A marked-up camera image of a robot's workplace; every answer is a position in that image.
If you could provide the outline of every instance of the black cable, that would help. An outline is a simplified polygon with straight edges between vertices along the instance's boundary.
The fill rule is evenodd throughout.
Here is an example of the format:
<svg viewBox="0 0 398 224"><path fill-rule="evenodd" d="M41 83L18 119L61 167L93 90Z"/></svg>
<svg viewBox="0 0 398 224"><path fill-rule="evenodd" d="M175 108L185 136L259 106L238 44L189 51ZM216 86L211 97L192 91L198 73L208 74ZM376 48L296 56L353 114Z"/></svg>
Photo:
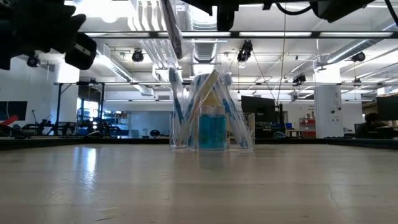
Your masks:
<svg viewBox="0 0 398 224"><path fill-rule="evenodd" d="M384 0L384 1L386 2L388 11L390 11L392 18L394 19L394 22L398 26L398 16L397 16L396 12L394 11L394 8L392 7L390 0Z"/></svg>
<svg viewBox="0 0 398 224"><path fill-rule="evenodd" d="M290 15L290 16L298 16L298 15L304 14L304 13L306 13L306 12L308 12L309 10L312 9L312 7L309 6L309 7L306 7L305 9L292 12L292 11L288 11L288 10L284 9L279 3L275 3L275 4L276 4L276 6L278 7L278 9L279 9L281 12L283 12L283 13L286 14L286 15Z"/></svg>

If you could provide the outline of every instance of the blue liquid bottle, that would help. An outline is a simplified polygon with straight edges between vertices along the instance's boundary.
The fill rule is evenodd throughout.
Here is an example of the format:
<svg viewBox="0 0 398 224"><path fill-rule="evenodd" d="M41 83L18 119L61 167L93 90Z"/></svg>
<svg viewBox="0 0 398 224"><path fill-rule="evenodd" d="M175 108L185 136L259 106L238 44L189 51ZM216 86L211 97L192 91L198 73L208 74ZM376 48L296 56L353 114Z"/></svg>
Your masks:
<svg viewBox="0 0 398 224"><path fill-rule="evenodd" d="M213 116L212 107L203 105L199 117L199 148L211 149L213 147Z"/></svg>
<svg viewBox="0 0 398 224"><path fill-rule="evenodd" d="M224 106L216 106L213 116L213 149L226 149L226 116Z"/></svg>

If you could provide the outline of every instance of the ceiling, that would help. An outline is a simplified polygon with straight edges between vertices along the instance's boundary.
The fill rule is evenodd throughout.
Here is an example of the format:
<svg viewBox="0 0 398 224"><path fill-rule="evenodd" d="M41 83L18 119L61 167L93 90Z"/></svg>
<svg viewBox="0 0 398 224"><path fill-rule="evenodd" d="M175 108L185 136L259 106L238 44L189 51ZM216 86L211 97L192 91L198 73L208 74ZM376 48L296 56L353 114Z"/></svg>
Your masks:
<svg viewBox="0 0 398 224"><path fill-rule="evenodd" d="M84 32L108 32L108 31L131 31L128 26L130 1L111 1L113 7L111 12L116 12L118 18L113 23L104 22L98 15L88 16L87 21L81 28ZM178 18L180 27L186 30L187 10L184 10L184 3L178 4ZM398 0L392 1L393 6L397 9ZM307 3L288 4L286 8L294 11L307 7ZM384 4L384 1L375 1L365 9L356 12L329 24L327 21L317 18L312 11L300 16L285 16L275 6L270 11L263 11L260 5L241 6L239 11L235 13L234 26L231 30L238 31L382 31L381 25L386 21L392 21L391 15ZM236 61L237 50L242 46L243 39L218 39L223 43L218 44L217 57L215 62L220 63L222 67L229 68L233 76L233 81L237 82L255 82L266 79L269 82L292 81L295 73L291 73L306 60L314 59L316 55L328 55L336 50L344 47L354 39L252 39L254 52L244 68L239 68ZM110 50L112 60L128 71L131 76L140 82L155 82L156 79L152 75L153 62L144 50L144 61L133 62L131 59L134 49L142 49L144 46L140 44L138 39L101 39ZM398 40L389 39L364 50L366 60L356 64L353 69L353 62L340 62L341 78L344 82L354 79L357 76L371 73L382 69L388 65L397 62ZM183 59L178 61L178 65L182 69L183 78L192 78L192 49L193 44L188 41L187 54ZM89 71L81 72L82 78L95 78L101 82L118 82L120 81L110 69L102 65L96 60ZM396 71L383 73L380 76L374 76L367 82L379 82L387 78L397 77ZM307 74L307 81L312 81L312 76ZM240 86L242 89L261 89L266 86ZM376 87L367 87L369 91ZM126 87L120 87L120 91L127 91Z"/></svg>

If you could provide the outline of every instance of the table surface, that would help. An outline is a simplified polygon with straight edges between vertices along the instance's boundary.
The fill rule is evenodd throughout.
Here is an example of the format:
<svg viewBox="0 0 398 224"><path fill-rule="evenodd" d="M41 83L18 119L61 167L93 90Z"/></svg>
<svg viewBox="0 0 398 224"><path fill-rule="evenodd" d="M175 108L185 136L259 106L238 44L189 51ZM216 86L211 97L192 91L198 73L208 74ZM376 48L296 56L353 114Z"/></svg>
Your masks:
<svg viewBox="0 0 398 224"><path fill-rule="evenodd" d="M1 223L397 223L398 152L329 145L0 152Z"/></svg>

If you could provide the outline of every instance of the pillar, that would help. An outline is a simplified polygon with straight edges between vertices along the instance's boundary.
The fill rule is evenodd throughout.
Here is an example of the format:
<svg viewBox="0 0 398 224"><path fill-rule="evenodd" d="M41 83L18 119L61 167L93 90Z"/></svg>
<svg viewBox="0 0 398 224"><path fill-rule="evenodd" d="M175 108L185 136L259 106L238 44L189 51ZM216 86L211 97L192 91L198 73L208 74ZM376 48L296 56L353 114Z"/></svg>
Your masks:
<svg viewBox="0 0 398 224"><path fill-rule="evenodd" d="M79 69L67 63L61 63L55 66L54 74L57 82L59 83L76 83L79 81L80 71ZM76 122L76 115L77 115L78 86L71 85L70 87L68 87L67 84L64 84L62 86L62 90L65 91L61 94L59 121L74 123ZM51 107L53 115L52 117L53 123L55 123L57 117L57 99L58 99L58 86L54 86L53 103Z"/></svg>
<svg viewBox="0 0 398 224"><path fill-rule="evenodd" d="M340 83L340 68L328 65L326 70L315 71L316 83ZM343 137L344 124L341 110L341 87L338 85L318 85L315 95L315 122L317 138Z"/></svg>

